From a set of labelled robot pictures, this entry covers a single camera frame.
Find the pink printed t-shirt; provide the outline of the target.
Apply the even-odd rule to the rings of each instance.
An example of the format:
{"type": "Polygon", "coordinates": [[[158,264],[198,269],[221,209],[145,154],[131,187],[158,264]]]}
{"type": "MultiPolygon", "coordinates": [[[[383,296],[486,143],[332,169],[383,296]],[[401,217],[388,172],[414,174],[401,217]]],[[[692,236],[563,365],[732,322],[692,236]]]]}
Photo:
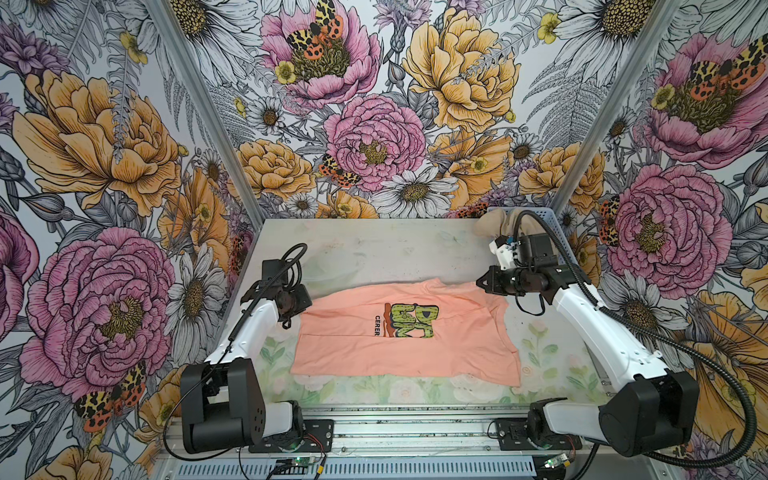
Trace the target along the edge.
{"type": "Polygon", "coordinates": [[[507,301],[473,283],[362,286],[314,301],[300,316],[291,372],[302,376],[456,377],[521,384],[507,301]]]}

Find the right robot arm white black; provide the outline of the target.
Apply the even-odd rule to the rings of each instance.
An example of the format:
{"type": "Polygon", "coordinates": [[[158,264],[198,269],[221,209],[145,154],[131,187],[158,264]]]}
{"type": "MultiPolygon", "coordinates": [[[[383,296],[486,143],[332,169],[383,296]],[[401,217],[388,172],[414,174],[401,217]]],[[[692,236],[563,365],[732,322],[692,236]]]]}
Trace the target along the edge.
{"type": "Polygon", "coordinates": [[[614,391],[604,405],[564,398],[534,403],[527,421],[532,442],[573,435],[633,457],[689,441],[699,396],[694,380],[670,370],[660,352],[649,351],[626,326],[605,314],[596,289],[583,273],[560,261],[546,235],[501,235],[489,249],[497,262],[477,286],[514,299],[538,295],[545,309],[575,328],[614,391]]]}

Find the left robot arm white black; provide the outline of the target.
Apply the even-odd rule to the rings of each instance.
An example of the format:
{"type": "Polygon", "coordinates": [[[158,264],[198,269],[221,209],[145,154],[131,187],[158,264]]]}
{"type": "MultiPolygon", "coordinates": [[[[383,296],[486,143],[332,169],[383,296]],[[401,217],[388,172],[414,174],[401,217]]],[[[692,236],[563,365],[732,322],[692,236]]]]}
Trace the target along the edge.
{"type": "Polygon", "coordinates": [[[297,259],[263,261],[261,278],[241,297],[237,322],[204,362],[184,370],[180,411],[187,454],[330,452],[334,422],[306,420],[294,400],[267,402],[256,374],[270,331],[289,328],[311,305],[299,273],[297,259]]]}

